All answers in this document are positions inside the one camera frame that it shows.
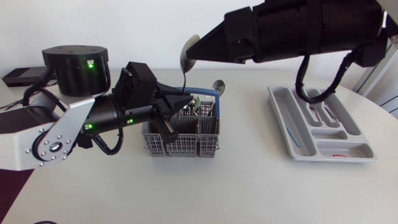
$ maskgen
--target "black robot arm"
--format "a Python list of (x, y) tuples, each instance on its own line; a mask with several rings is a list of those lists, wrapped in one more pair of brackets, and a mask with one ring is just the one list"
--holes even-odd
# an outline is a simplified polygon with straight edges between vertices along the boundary
[[(260, 63), (305, 56), (296, 88), (303, 100), (319, 103), (334, 92), (351, 63), (372, 67), (385, 57), (383, 14), (376, 0), (267, 0), (252, 10), (246, 7), (225, 14), (220, 25), (187, 50), (187, 57)], [(309, 98), (302, 80), (310, 55), (342, 50), (353, 52), (344, 59), (327, 93)]]
[[(144, 63), (129, 62), (112, 93), (108, 52), (103, 47), (66, 45), (43, 51), (47, 74), (29, 88), (24, 107), (0, 113), (0, 141), (7, 142), (0, 153), (0, 169), (26, 170), (62, 162), (78, 144), (93, 147), (93, 141), (107, 155), (119, 152), (123, 128), (152, 121), (164, 142), (177, 139), (169, 121), (191, 100), (189, 93), (159, 83)], [(56, 74), (58, 88), (45, 89), (48, 77)], [(29, 97), (41, 91), (32, 103)], [(54, 109), (58, 105), (63, 113)], [(100, 134), (119, 131), (112, 149)]]

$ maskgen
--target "white wall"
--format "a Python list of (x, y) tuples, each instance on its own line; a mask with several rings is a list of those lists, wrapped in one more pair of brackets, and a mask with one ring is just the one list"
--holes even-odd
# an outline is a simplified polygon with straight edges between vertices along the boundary
[[(375, 102), (377, 105), (381, 106), (388, 112), (391, 112), (398, 108), (398, 98), (393, 99), (398, 96), (398, 60), (396, 60), (391, 67), (387, 70), (384, 76), (376, 84), (376, 86), (371, 90), (368, 99)], [(398, 110), (391, 113), (393, 116), (398, 118)]]
[[(226, 12), (262, 2), (1, 0), (0, 77), (16, 67), (43, 65), (43, 49), (72, 44), (108, 48), (111, 69), (120, 69), (128, 61), (145, 62), (150, 68), (179, 68), (180, 51), (189, 37), (207, 34), (223, 20)], [(346, 53), (313, 56), (307, 76), (332, 81)], [(301, 58), (262, 64), (250, 61), (246, 65), (198, 62), (194, 69), (271, 68), (297, 71), (300, 63)], [(352, 88), (363, 72), (363, 68), (352, 65), (342, 85)]]

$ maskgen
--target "cutlery basket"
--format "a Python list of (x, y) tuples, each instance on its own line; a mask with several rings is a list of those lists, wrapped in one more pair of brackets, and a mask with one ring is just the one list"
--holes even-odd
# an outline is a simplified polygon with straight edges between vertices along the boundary
[(180, 110), (179, 116), (171, 117), (170, 124), (180, 134), (175, 142), (165, 144), (156, 127), (147, 121), (142, 125), (145, 149), (151, 156), (164, 157), (207, 157), (213, 158), (218, 149), (218, 135), (220, 133), (220, 119), (217, 109), (211, 101), (202, 101), (198, 116), (192, 116), (192, 108)]

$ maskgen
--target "white table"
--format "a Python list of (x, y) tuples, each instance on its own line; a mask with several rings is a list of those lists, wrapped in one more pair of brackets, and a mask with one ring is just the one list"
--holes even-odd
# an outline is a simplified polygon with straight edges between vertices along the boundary
[[(154, 73), (182, 85), (178, 70)], [(113, 72), (114, 84), (118, 76)], [(293, 161), (267, 86), (294, 85), (294, 73), (193, 70), (187, 78), (187, 86), (201, 88), (226, 83), (215, 158), (151, 157), (141, 125), (131, 126), (115, 156), (75, 149), (65, 162), (35, 170), (4, 223), (398, 223), (398, 121), (382, 108), (337, 89), (377, 162)], [(102, 136), (116, 142), (116, 131)]]

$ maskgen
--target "gray plastic tray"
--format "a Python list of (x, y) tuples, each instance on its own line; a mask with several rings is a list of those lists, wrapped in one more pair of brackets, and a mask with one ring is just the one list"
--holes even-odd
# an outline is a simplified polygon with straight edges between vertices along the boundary
[[(294, 87), (269, 86), (268, 90), (269, 101), (293, 159), (377, 161), (365, 135), (334, 94), (322, 103), (310, 105), (297, 96)], [(305, 91), (315, 96), (323, 90), (307, 88)]]

